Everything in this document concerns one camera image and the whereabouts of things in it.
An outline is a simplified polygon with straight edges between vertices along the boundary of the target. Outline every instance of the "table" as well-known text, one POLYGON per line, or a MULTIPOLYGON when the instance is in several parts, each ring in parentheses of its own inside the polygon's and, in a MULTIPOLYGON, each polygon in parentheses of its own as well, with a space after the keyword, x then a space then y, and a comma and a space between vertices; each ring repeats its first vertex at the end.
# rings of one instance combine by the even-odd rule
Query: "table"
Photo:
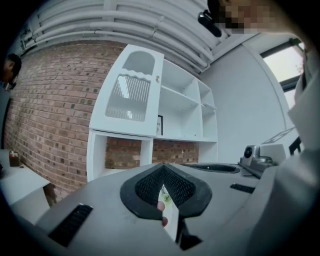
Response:
POLYGON ((50 182, 30 170, 24 164, 23 168, 10 167, 9 150, 0 150, 0 162, 4 177, 0 179, 2 193, 11 210, 32 224, 50 209, 43 187, 50 182))

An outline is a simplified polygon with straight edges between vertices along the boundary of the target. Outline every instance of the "cabinet door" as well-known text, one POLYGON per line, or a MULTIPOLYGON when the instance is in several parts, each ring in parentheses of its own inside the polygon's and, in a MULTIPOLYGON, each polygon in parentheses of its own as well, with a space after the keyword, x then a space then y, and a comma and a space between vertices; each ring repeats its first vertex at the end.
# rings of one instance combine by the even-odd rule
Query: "cabinet door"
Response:
POLYGON ((90 128, 153 137, 157 132, 164 55, 128 45, 106 77, 90 128))

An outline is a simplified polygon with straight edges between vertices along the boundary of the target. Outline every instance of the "white cabinet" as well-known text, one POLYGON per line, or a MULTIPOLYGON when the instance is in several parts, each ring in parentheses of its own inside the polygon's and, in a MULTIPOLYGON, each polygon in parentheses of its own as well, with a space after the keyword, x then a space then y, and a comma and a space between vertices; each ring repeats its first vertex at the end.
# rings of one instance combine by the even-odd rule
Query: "white cabinet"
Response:
POLYGON ((163 60, 161 53, 128 45, 101 87, 89 127, 155 136, 163 60))
POLYGON ((211 89, 153 50, 128 45, 106 77, 90 121, 88 181, 108 175, 107 137, 141 140, 140 165, 152 163, 153 140, 199 143, 199 161, 217 161, 211 89), (157 134, 162 116, 163 134, 157 134))

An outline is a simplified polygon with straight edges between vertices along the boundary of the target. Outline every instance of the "window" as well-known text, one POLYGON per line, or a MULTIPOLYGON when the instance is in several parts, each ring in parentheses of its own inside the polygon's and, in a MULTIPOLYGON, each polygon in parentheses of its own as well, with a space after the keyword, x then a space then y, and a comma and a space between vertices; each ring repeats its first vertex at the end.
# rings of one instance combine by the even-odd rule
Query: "window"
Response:
POLYGON ((296 46, 292 46, 264 58, 279 83, 304 72, 304 58, 298 51, 296 46))
POLYGON ((298 39, 291 39, 261 54, 281 84, 290 109, 295 105, 295 88, 304 72, 304 48, 298 39))

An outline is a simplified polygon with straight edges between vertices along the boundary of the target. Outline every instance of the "red brick wall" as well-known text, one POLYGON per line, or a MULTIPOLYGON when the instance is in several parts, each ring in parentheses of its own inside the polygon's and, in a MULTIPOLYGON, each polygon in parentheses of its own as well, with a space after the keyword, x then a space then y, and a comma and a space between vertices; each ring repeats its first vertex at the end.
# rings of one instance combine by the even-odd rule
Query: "red brick wall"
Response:
MULTIPOLYGON (((17 86, 11 92, 4 146, 18 151, 23 163, 51 182, 45 188, 50 203, 86 183, 91 113, 102 83, 124 47, 109 41, 71 42, 22 59, 17 86)), ((139 166, 138 142, 109 139, 107 144, 107 168, 139 166)), ((190 142, 155 140, 152 160, 197 162, 198 149, 190 142)))

